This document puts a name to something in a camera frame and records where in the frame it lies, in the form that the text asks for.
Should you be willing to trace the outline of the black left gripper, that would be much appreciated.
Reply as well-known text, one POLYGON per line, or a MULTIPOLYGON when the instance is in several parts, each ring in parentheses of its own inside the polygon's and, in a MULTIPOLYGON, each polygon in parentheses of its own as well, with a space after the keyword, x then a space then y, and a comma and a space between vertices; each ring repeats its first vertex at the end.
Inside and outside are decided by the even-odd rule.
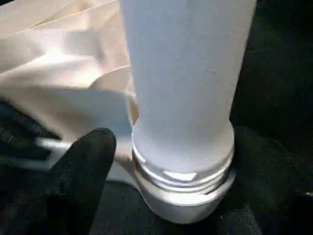
POLYGON ((50 150, 36 144, 37 138, 59 140, 35 119, 7 101, 0 103, 0 155, 18 159, 45 160, 50 150))

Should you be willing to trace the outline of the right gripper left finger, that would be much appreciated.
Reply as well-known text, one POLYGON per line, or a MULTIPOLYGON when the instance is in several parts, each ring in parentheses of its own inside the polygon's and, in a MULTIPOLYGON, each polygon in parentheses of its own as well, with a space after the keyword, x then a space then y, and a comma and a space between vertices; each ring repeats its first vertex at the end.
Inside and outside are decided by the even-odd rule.
POLYGON ((62 157, 59 191, 46 201, 43 235, 89 234, 116 150, 114 133, 97 128, 62 157))

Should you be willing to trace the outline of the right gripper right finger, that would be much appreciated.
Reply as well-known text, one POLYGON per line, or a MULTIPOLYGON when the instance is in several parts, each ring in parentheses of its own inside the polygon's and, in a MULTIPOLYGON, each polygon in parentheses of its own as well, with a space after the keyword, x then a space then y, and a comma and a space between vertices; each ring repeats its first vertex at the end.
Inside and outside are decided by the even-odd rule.
POLYGON ((264 235, 313 233, 313 158, 235 128, 237 180, 264 235))

